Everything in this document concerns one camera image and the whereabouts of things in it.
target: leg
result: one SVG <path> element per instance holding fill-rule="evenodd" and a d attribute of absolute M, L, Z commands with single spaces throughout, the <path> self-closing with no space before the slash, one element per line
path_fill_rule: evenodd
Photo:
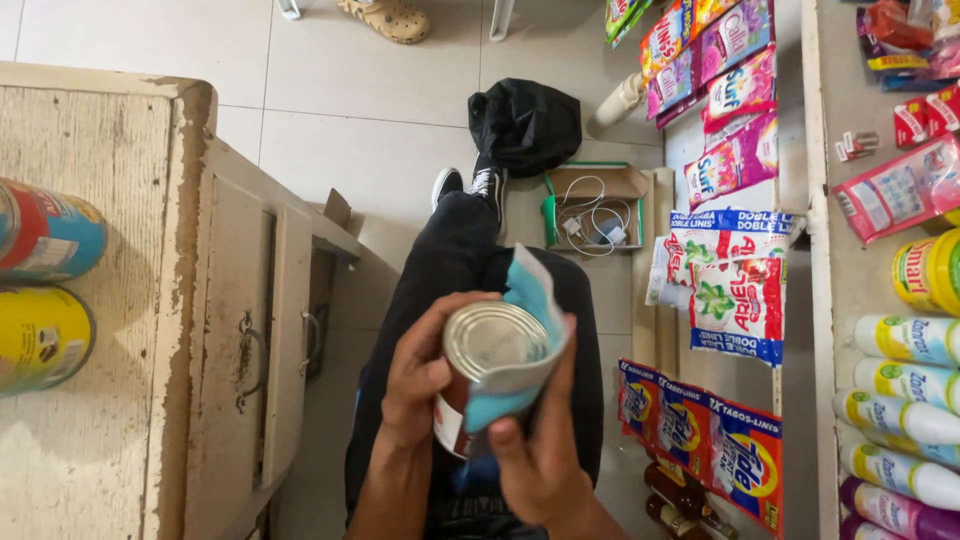
<path fill-rule="evenodd" d="M 380 402 L 397 341 L 438 298 L 478 288 L 487 259 L 496 249 L 498 227 L 496 213 L 483 199 L 458 191 L 443 197 L 414 242 L 361 375 L 344 467 L 348 521 L 380 429 Z"/>
<path fill-rule="evenodd" d="M 604 398 L 590 281 L 584 270 L 569 259 L 535 248 L 530 252 L 553 276 L 554 298 L 560 309 L 577 316 L 577 360 L 570 408 L 580 468 L 589 474 L 596 486 L 603 446 Z M 500 249 L 491 256 L 481 289 L 505 292 L 507 268 L 513 259 L 512 249 Z"/>

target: tiled floor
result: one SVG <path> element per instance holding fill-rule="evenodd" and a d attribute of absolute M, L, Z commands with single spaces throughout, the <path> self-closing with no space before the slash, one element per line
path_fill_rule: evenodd
<path fill-rule="evenodd" d="M 522 0 L 502 42 L 486 39 L 494 0 L 415 0 L 433 34 L 400 46 L 347 18 L 332 0 L 300 0 L 284 19 L 272 0 L 0 0 L 0 60 L 202 78 L 217 88 L 218 135 L 301 197 L 336 187 L 360 214 L 363 258 L 338 274 L 324 377 L 308 388 L 301 455 L 284 494 L 284 539 L 342 531 L 340 463 L 360 366 L 369 354 L 403 261 L 426 222 L 436 173 L 470 170 L 475 146 L 467 99 L 504 77 L 554 86 L 582 102 L 583 118 L 637 68 L 642 28 L 612 53 L 604 3 Z M 585 135 L 579 159 L 663 165 L 662 140 L 636 114 L 608 140 Z M 505 241 L 542 245 L 541 183 L 510 186 Z M 593 287 L 607 380 L 630 352 L 630 262 L 584 263 Z M 597 489 L 634 537 L 642 515 L 642 460 L 616 436 L 608 410 Z"/>

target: wall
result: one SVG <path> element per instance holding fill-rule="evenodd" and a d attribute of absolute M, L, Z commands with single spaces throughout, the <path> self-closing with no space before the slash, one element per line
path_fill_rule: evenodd
<path fill-rule="evenodd" d="M 775 9 L 778 62 L 778 125 L 780 178 L 720 197 L 713 208 L 779 209 L 803 214 L 808 204 L 806 141 L 801 54 L 800 0 L 778 0 Z M 682 174 L 704 151 L 699 107 L 665 130 L 666 165 L 678 171 L 677 210 L 688 211 Z M 789 280 L 785 313 L 786 335 L 781 370 L 783 417 L 784 537 L 817 538 L 816 426 L 813 413 L 813 329 L 809 252 L 792 250 L 787 259 Z M 690 329 L 679 320 L 681 379 L 725 398 L 762 410 L 774 410 L 773 372 L 759 361 L 720 353 L 690 351 Z M 761 527 L 736 510 L 727 512 L 741 527 L 745 540 L 769 538 Z"/>

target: yellow container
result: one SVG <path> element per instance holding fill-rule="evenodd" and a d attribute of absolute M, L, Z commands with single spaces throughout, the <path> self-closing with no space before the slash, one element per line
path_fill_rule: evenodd
<path fill-rule="evenodd" d="M 892 278 L 908 306 L 960 317 L 960 229 L 901 247 Z"/>
<path fill-rule="evenodd" d="M 70 379 L 95 334 L 89 309 L 67 290 L 0 285 L 0 397 Z"/>

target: black bag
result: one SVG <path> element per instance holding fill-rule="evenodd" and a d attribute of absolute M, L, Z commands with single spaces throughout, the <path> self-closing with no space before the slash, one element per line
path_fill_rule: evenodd
<path fill-rule="evenodd" d="M 468 100 L 470 134 L 482 160 L 526 178 L 577 153 L 580 100 L 556 88 L 504 79 Z"/>

